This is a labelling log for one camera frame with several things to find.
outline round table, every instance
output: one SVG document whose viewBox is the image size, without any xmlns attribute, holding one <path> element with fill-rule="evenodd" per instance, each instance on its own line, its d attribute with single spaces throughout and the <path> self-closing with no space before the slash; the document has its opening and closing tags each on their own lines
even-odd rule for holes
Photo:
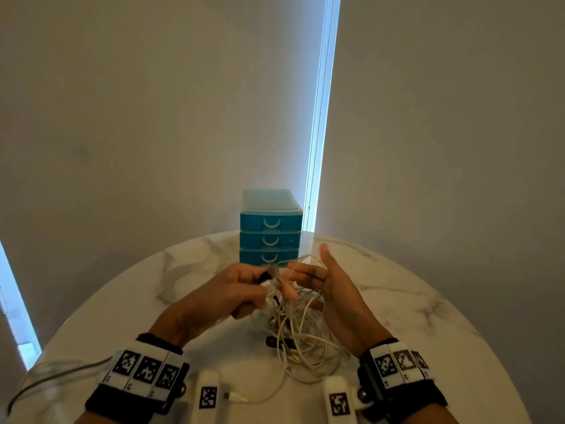
<svg viewBox="0 0 565 424">
<path fill-rule="evenodd" d="M 303 232 L 300 255 L 319 256 L 322 242 L 328 243 L 378 320 L 424 356 L 460 423 L 531 422 L 488 344 L 438 292 L 385 257 L 335 238 Z M 95 362 L 113 355 L 127 340 L 147 331 L 168 304 L 237 262 L 238 250 L 238 232 L 223 232 L 148 257 L 107 283 L 74 312 L 45 346 L 39 363 L 69 357 Z M 271 390 L 281 372 L 276 352 L 265 346 L 265 333 L 255 329 L 249 318 L 225 320 L 190 342 L 185 355 L 191 365 L 189 374 L 218 370 L 226 388 L 248 397 Z M 53 372 L 63 366 L 67 369 L 69 363 L 55 362 L 45 369 Z M 356 368 L 354 360 L 346 360 L 338 373 L 358 384 Z M 15 404 L 9 423 L 74 422 L 95 388 L 98 373 L 96 369 L 81 371 L 33 390 Z M 321 384 L 303 385 L 290 378 L 263 404 L 219 402 L 218 407 L 221 423 L 327 421 Z M 171 415 L 156 420 L 175 419 Z M 358 419 L 365 422 L 360 415 Z"/>
</svg>

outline drawer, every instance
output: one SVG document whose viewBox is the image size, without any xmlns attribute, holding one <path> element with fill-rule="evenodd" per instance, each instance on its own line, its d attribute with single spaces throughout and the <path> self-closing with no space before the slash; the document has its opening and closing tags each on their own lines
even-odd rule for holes
<svg viewBox="0 0 565 424">
<path fill-rule="evenodd" d="M 300 247 L 300 232 L 296 233 L 252 233 L 240 232 L 240 248 L 268 251 L 297 249 Z"/>
<path fill-rule="evenodd" d="M 240 250 L 240 263 L 264 266 L 298 258 L 298 249 L 285 251 Z"/>
<path fill-rule="evenodd" d="M 248 232 L 299 232 L 302 230 L 300 215 L 240 214 L 240 229 Z"/>
</svg>

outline person's left hand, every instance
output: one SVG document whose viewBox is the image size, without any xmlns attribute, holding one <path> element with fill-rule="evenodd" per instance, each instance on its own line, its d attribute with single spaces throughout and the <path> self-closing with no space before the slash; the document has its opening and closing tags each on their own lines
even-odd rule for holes
<svg viewBox="0 0 565 424">
<path fill-rule="evenodd" d="M 184 347 L 216 321 L 232 315 L 243 318 L 265 308 L 267 289 L 255 284 L 265 268 L 233 263 L 206 284 L 169 306 L 150 333 Z"/>
</svg>

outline translucent white lid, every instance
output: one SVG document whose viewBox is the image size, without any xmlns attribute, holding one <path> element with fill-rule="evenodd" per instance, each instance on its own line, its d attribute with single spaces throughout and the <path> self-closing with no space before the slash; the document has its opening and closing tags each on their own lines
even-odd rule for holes
<svg viewBox="0 0 565 424">
<path fill-rule="evenodd" d="M 288 189 L 244 189 L 241 213 L 302 215 L 302 208 Z"/>
</svg>

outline person's right hand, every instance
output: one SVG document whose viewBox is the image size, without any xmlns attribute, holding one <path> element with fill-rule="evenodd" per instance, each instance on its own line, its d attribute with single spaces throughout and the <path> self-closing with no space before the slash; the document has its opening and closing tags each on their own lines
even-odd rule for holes
<svg viewBox="0 0 565 424">
<path fill-rule="evenodd" d="M 392 337 L 375 318 L 349 275 L 320 246 L 321 261 L 328 269 L 312 264 L 290 262 L 282 277 L 302 287 L 320 289 L 325 300 L 324 319 L 341 344 L 360 357 L 380 341 Z"/>
</svg>

